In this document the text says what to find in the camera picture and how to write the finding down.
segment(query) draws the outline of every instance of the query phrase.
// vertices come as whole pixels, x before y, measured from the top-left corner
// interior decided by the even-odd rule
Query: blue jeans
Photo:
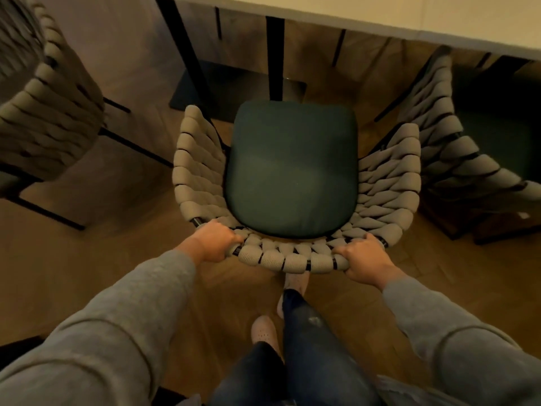
[[[327,322],[300,293],[284,291],[283,315],[285,365],[270,345],[256,343],[216,388],[209,406],[384,404]]]

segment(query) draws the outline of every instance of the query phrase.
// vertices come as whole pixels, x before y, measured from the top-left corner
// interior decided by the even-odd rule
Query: hand
[[[198,266],[202,261],[221,262],[226,259],[226,251],[233,244],[241,244],[244,239],[235,234],[218,220],[199,226],[193,235],[186,238],[175,249],[186,253]]]
[[[355,282],[372,285],[383,291],[387,284],[407,275],[397,268],[389,255],[374,235],[366,234],[365,239],[358,239],[346,246],[337,246],[333,253],[338,253],[349,261],[347,277]]]

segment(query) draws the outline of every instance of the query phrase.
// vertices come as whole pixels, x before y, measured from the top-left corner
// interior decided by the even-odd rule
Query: gray sleeve
[[[472,405],[541,404],[541,361],[413,278],[390,283],[387,306],[449,395]]]
[[[0,404],[149,405],[194,275],[179,251],[138,265],[0,373]]]

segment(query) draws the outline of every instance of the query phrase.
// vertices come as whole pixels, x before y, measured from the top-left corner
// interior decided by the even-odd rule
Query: floor
[[[168,108],[182,61],[153,0],[42,0],[105,95],[133,110],[110,109],[109,128],[172,160],[183,114]],[[266,72],[265,19],[222,11],[223,40],[211,7],[180,4],[199,58]],[[434,45],[348,32],[337,68],[340,30],[286,22],[285,75],[308,84],[306,101],[350,105],[359,123],[359,154],[393,124],[371,120],[411,81]],[[456,51],[476,63],[482,52]],[[231,125],[217,122],[227,142]],[[175,204],[171,171],[101,137],[59,180],[23,197],[88,225],[74,231],[0,201],[0,345],[50,331],[139,262],[192,231]],[[483,247],[450,241],[420,214],[393,261],[426,286],[503,329],[541,357],[541,234]],[[283,274],[231,258],[204,264],[179,320],[163,385],[205,400],[250,347],[259,314],[274,314]],[[394,324],[380,294],[342,273],[313,276],[307,300],[371,374],[428,384],[429,375]]]

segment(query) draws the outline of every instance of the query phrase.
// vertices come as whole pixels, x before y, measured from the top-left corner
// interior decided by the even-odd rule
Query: shoe
[[[310,279],[310,272],[304,271],[303,273],[286,273],[286,281],[283,284],[283,289],[294,289],[298,293],[301,294],[301,296],[304,296],[304,293],[306,292],[306,288],[308,287],[308,280]],[[278,301],[278,307],[276,308],[276,312],[278,313],[278,316],[283,319],[283,309],[282,309],[282,302],[283,302],[283,293],[280,296],[280,300]]]
[[[280,346],[278,346],[276,327],[274,327],[274,322],[267,315],[260,316],[252,324],[252,343],[255,345],[257,342],[267,342],[282,357]]]

